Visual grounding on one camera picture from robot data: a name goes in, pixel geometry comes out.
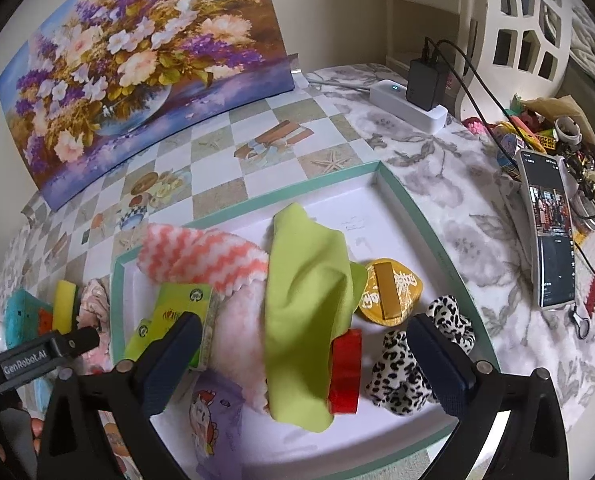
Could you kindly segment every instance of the pink white striped sponge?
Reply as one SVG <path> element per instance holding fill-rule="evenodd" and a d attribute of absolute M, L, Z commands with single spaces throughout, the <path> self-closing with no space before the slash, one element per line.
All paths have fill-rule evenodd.
<path fill-rule="evenodd" d="M 206 283 L 229 297 L 242 285 L 266 280 L 269 255 L 254 243 L 217 229 L 149 224 L 138 268 L 157 283 Z"/>

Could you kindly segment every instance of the canvas painting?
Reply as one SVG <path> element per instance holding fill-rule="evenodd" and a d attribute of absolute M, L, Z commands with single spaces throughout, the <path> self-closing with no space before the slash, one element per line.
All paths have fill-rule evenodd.
<path fill-rule="evenodd" d="M 0 101 L 55 210 L 159 140 L 293 87 L 271 0 L 67 0 L 2 72 Z"/>

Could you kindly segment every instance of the microfiber cloth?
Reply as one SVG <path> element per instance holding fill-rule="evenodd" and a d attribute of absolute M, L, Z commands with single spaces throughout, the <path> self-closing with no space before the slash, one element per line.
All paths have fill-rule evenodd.
<path fill-rule="evenodd" d="M 269 409 L 279 421 L 326 430 L 333 415 L 331 342 L 347 332 L 368 273 L 349 261 L 344 235 L 321 226 L 298 204 L 273 220 L 265 312 Z"/>
<path fill-rule="evenodd" d="M 205 283 L 229 298 L 253 280 L 266 280 L 269 255 L 218 229 L 149 224 L 138 268 L 156 283 Z"/>

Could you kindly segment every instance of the yellow foil package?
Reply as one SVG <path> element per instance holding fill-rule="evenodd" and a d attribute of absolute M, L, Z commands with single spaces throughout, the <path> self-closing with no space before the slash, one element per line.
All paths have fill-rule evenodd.
<path fill-rule="evenodd" d="M 382 284 L 379 283 L 378 275 L 375 272 L 375 267 L 379 264 L 389 264 L 391 272 L 393 272 L 393 281 L 395 285 L 397 304 L 388 305 L 388 308 L 383 303 L 382 298 Z M 410 269 L 403 266 L 400 262 L 390 260 L 389 258 L 381 258 L 371 262 L 367 266 L 369 271 L 369 280 L 367 287 L 362 295 L 362 301 L 359 304 L 359 309 L 362 314 L 370 321 L 378 323 L 383 326 L 397 326 L 413 311 L 415 303 L 420 299 L 423 284 L 421 279 Z M 397 310 L 395 315 L 387 316 L 388 312 Z"/>
<path fill-rule="evenodd" d="M 178 318 L 193 312 L 202 320 L 202 344 L 189 363 L 192 370 L 204 371 L 209 365 L 213 325 L 220 300 L 209 285 L 162 283 L 153 317 L 143 319 L 131 336 L 124 358 L 137 361 L 152 341 L 164 337 Z"/>

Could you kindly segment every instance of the charging cable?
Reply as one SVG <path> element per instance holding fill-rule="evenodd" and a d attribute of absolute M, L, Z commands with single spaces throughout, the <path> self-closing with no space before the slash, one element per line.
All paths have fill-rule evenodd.
<path fill-rule="evenodd" d="M 338 83 L 337 81 L 325 81 L 324 79 L 318 81 L 317 79 L 311 79 L 309 77 L 306 77 L 306 80 L 314 85 L 337 86 L 339 88 L 350 88 L 351 90 L 359 90 L 361 92 L 371 91 L 370 86 L 354 85 L 351 83 Z"/>
<path fill-rule="evenodd" d="M 489 97 L 493 100 L 493 102 L 497 105 L 497 107 L 500 108 L 501 112 L 504 114 L 504 117 L 506 117 L 506 120 L 509 121 L 513 125 L 513 127 L 515 128 L 515 131 L 519 135 L 520 139 L 523 138 L 522 133 L 520 132 L 519 128 L 517 127 L 517 124 L 515 124 L 513 122 L 513 120 L 511 120 L 511 115 L 508 113 L 508 111 L 506 111 L 506 108 L 504 108 L 504 106 L 501 105 L 501 103 L 498 101 L 497 97 L 495 97 L 495 95 L 493 94 L 493 92 L 491 92 L 491 89 L 488 88 L 488 86 L 486 85 L 486 83 L 484 83 L 484 81 L 482 80 L 482 77 L 479 75 L 479 73 L 477 72 L 477 70 L 473 66 L 473 63 L 471 62 L 471 58 L 469 58 L 460 47 L 458 47 L 452 41 L 449 41 L 449 40 L 439 40 L 437 42 L 437 45 L 436 45 L 436 50 L 433 53 L 433 60 L 432 61 L 433 62 L 436 62 L 436 60 L 437 60 L 437 57 L 436 56 L 437 56 L 437 54 L 439 52 L 441 52 L 439 50 L 439 46 L 441 44 L 447 44 L 449 46 L 452 46 L 452 48 L 454 48 L 458 52 L 458 54 L 460 54 L 460 56 L 463 57 L 466 65 L 472 70 L 473 75 L 479 81 L 480 85 L 482 85 L 482 88 L 484 88 L 484 91 L 489 95 Z"/>
<path fill-rule="evenodd" d="M 473 105 L 473 108 L 475 108 L 476 113 L 478 114 L 480 120 L 482 121 L 482 124 L 484 124 L 484 127 L 486 128 L 486 131 L 489 133 L 489 135 L 491 136 L 491 138 L 493 139 L 493 141 L 495 142 L 495 144 L 497 144 L 498 148 L 500 148 L 500 151 L 504 154 L 504 156 L 510 161 L 510 163 L 515 167 L 516 170 L 519 170 L 519 168 L 517 167 L 517 162 L 515 162 L 514 158 L 509 155 L 509 153 L 504 149 L 504 147 L 501 145 L 500 141 L 497 139 L 497 137 L 495 137 L 495 135 L 493 134 L 493 131 L 491 130 L 491 127 L 488 125 L 488 123 L 486 122 L 486 119 L 484 119 L 484 114 L 482 114 L 482 110 L 480 110 L 479 106 L 477 105 L 477 103 L 475 102 L 475 99 L 473 97 L 473 95 L 471 94 L 471 92 L 469 91 L 468 87 L 466 86 L 466 83 L 464 82 L 464 80 L 459 76 L 459 74 L 457 73 L 457 70 L 455 70 L 455 68 L 453 67 L 453 65 L 451 64 L 451 62 L 449 61 L 449 59 L 447 59 L 447 57 L 444 55 L 444 53 L 439 49 L 439 46 L 437 46 L 437 44 L 431 40 L 431 38 L 424 38 L 424 51 L 422 52 L 422 60 L 424 60 L 425 58 L 428 60 L 428 43 L 431 43 L 433 45 L 434 48 L 434 52 L 433 52 L 433 58 L 430 60 L 431 64 L 435 64 L 437 63 L 437 56 L 439 55 L 444 62 L 448 65 L 449 70 L 453 73 L 453 76 L 455 76 L 455 79 L 457 79 L 457 82 L 460 83 L 460 85 L 462 86 L 462 88 L 464 89 L 466 96 L 469 98 L 469 100 L 471 101 L 471 104 Z M 470 60 L 467 59 L 467 63 L 469 66 L 472 67 Z M 481 78 L 479 76 L 478 80 L 480 81 L 480 83 L 482 84 L 482 86 L 485 87 L 484 82 L 482 82 Z M 498 106 L 501 107 L 500 102 L 495 98 L 495 96 L 493 95 L 493 93 L 491 91 L 488 91 L 489 95 L 493 98 L 493 100 L 497 103 Z"/>

